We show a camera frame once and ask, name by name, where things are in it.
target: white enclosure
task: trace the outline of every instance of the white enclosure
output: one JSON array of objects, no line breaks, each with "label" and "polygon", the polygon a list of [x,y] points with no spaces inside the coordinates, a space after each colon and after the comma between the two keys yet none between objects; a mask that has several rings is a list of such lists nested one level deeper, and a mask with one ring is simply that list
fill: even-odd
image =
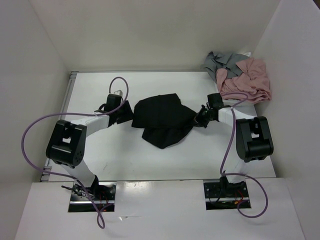
[{"label": "white enclosure", "polygon": [[[215,234],[225,234],[225,239],[320,239],[320,10],[313,0],[3,0],[0,20],[1,240],[214,239]],[[39,182],[40,174],[25,163],[20,140],[33,120],[59,112],[63,103],[68,111],[92,112],[107,96],[101,87],[119,73],[130,81],[132,107],[139,99],[176,92],[197,111],[206,95],[217,91],[200,69],[210,51],[252,52],[266,62],[272,101],[255,109],[268,118],[274,154],[251,167],[270,196],[263,217],[206,211],[201,179],[219,177],[230,137],[228,128],[216,131],[218,123],[209,126],[207,135],[193,129],[184,145],[149,157],[160,163],[149,166],[146,159],[130,166],[124,160],[129,153],[112,144],[108,157],[95,153],[99,145],[92,143],[110,144],[108,133],[128,141],[120,137],[128,124],[88,139],[91,170],[105,180],[123,181],[118,182],[115,212],[104,213],[108,227],[103,231],[96,226],[96,213],[67,213],[70,193],[56,182],[65,178]],[[159,75],[148,80],[150,70]],[[80,73],[69,79],[71,71]],[[141,90],[136,79],[147,87]],[[180,87],[184,81],[188,85]],[[85,93],[91,97],[82,97]],[[242,110],[255,114],[253,107]],[[40,167],[57,119],[40,123],[27,136],[27,154]],[[140,129],[130,131],[136,150],[155,154]],[[192,161],[191,146],[204,151],[208,141],[215,143],[212,149]],[[117,156],[121,161],[115,164]],[[176,164],[168,160],[172,156]],[[172,181],[126,182],[168,179]],[[250,180],[248,191],[252,209],[247,212],[257,213],[265,203],[262,192]]]}]

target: purple cable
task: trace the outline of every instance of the purple cable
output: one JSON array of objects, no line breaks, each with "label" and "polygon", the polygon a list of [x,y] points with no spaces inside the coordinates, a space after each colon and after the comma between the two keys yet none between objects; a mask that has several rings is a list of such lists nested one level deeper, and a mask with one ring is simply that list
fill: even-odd
[{"label": "purple cable", "polygon": [[[228,96],[228,95],[233,95],[233,93],[226,93],[226,94],[223,94],[221,96]],[[232,125],[232,133],[231,133],[231,137],[230,137],[230,141],[229,141],[229,144],[228,144],[228,147],[226,148],[226,151],[225,151],[225,154],[224,154],[224,157],[223,157],[223,160],[222,160],[222,163],[221,163],[221,167],[220,167],[220,174],[221,176],[243,176],[243,177],[247,177],[249,179],[252,179],[253,181],[255,181],[259,187],[262,189],[263,191],[263,194],[265,196],[265,207],[264,209],[262,210],[262,212],[260,212],[259,214],[257,215],[254,215],[254,216],[250,216],[250,215],[246,215],[244,214],[242,211],[240,211],[240,205],[243,204],[244,202],[247,202],[248,200],[243,200],[243,201],[240,201],[237,205],[236,205],[236,208],[237,210],[239,211],[239,213],[246,217],[246,218],[249,218],[249,219],[255,219],[255,218],[258,218],[260,216],[262,216],[266,211],[267,211],[267,208],[268,208],[268,205],[269,205],[269,199],[268,199],[268,195],[266,193],[266,190],[264,189],[264,187],[261,185],[261,183],[255,179],[254,177],[252,176],[249,176],[249,175],[246,175],[246,174],[242,174],[242,173],[235,173],[235,172],[232,172],[232,173],[225,173],[224,172],[224,166],[225,166],[225,163],[226,163],[226,160],[227,160],[227,157],[228,157],[228,154],[229,154],[229,151],[230,151],[230,148],[231,148],[231,145],[232,145],[232,142],[234,140],[234,137],[235,137],[235,132],[236,132],[236,114],[235,114],[235,111],[234,111],[234,107],[243,103],[244,101],[246,101],[249,96],[244,93],[244,92],[236,92],[236,94],[240,94],[240,95],[244,95],[245,96],[245,99],[242,99],[241,101],[233,104],[231,106],[231,112],[232,112],[232,116],[233,116],[233,125]]]},{"label": "purple cable", "polygon": [[112,84],[113,82],[116,80],[116,79],[121,79],[124,81],[125,83],[125,86],[126,86],[126,94],[125,94],[125,97],[123,99],[123,102],[118,106],[116,107],[115,109],[111,110],[111,111],[108,111],[108,112],[105,112],[105,113],[102,113],[102,114],[87,114],[87,113],[77,113],[77,112],[60,112],[60,113],[51,113],[51,114],[48,114],[48,115],[45,115],[45,116],[42,116],[38,119],[36,119],[35,121],[33,121],[26,129],[25,131],[23,132],[23,135],[22,135],[22,138],[21,138],[21,151],[22,151],[22,155],[24,157],[24,159],[26,160],[26,162],[31,165],[31,167],[33,167],[34,169],[38,170],[39,172],[41,173],[47,173],[47,174],[53,174],[53,175],[58,175],[58,176],[63,176],[63,177],[67,177],[67,178],[71,178],[73,180],[76,180],[80,186],[83,188],[87,198],[90,200],[90,202],[92,203],[95,211],[97,212],[98,216],[97,216],[97,224],[98,226],[101,228],[101,229],[104,229],[106,227],[106,224],[105,224],[105,220],[101,214],[101,211],[98,209],[97,205],[95,204],[94,200],[90,197],[90,194],[88,192],[88,190],[86,189],[86,187],[83,185],[83,183],[77,179],[76,177],[72,176],[72,175],[68,175],[68,174],[63,174],[63,173],[58,173],[58,172],[54,172],[54,171],[48,171],[48,170],[44,170],[43,168],[40,168],[36,165],[34,165],[30,159],[28,158],[27,154],[26,154],[26,150],[25,150],[25,138],[26,138],[26,135],[28,133],[28,131],[32,128],[33,125],[35,125],[36,123],[40,122],[41,120],[43,119],[47,119],[47,118],[50,118],[50,117],[55,117],[55,116],[66,116],[66,115],[73,115],[73,116],[85,116],[85,117],[97,117],[97,116],[102,116],[102,115],[110,115],[112,113],[114,113],[115,111],[117,111],[118,109],[120,109],[124,104],[125,104],[125,101],[127,100],[128,98],[128,94],[129,94],[129,86],[128,86],[128,83],[127,81],[121,77],[121,76],[117,76],[115,77],[111,83],[110,83],[110,86],[109,86],[109,92],[111,92],[111,87],[112,87]]}]

